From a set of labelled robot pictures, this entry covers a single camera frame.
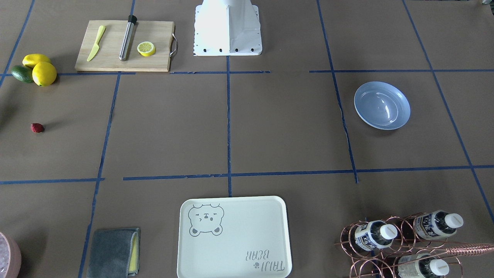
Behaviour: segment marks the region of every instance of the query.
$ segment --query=red berry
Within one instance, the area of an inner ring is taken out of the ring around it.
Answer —
[[[31,124],[31,130],[34,133],[40,133],[44,131],[44,127],[42,124]]]

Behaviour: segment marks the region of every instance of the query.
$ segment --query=tray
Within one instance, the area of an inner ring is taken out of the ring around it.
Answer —
[[[285,278],[287,209],[277,196],[190,199],[180,208],[179,278]]]
[[[106,30],[99,42],[100,49],[96,56],[87,61],[91,52],[96,33],[100,25]],[[120,61],[119,54],[124,40],[126,20],[91,20],[89,21],[82,41],[81,50],[77,56],[76,70],[78,71],[169,71],[170,46],[175,23],[171,21],[137,21],[135,31],[129,44],[127,61]],[[141,42],[152,42],[156,53],[144,57],[137,52]]]

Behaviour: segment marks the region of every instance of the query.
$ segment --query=butter knife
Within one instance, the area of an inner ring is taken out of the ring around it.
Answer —
[[[105,25],[101,25],[99,28],[98,28],[98,34],[96,35],[96,40],[94,41],[94,44],[93,44],[93,49],[91,50],[91,53],[89,54],[89,56],[87,57],[87,61],[91,61],[94,56],[96,55],[96,53],[98,53],[98,50],[99,50],[99,40],[101,39],[101,36],[103,36],[103,33],[105,32],[106,30],[106,27]]]

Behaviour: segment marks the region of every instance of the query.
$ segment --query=cutting board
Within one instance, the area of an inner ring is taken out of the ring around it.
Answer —
[[[98,44],[100,49],[96,56],[87,62],[100,25],[106,26],[105,33]],[[128,60],[122,62],[119,54],[126,28],[126,20],[91,20],[87,25],[81,50],[77,56],[76,70],[169,71],[171,34],[175,29],[175,23],[172,21],[137,21],[134,35],[129,43]],[[155,54],[144,57],[137,52],[137,45],[145,41],[155,45]]]

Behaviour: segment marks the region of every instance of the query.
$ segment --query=folded cloth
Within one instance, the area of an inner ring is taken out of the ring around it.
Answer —
[[[87,278],[127,278],[139,272],[139,228],[95,231]]]

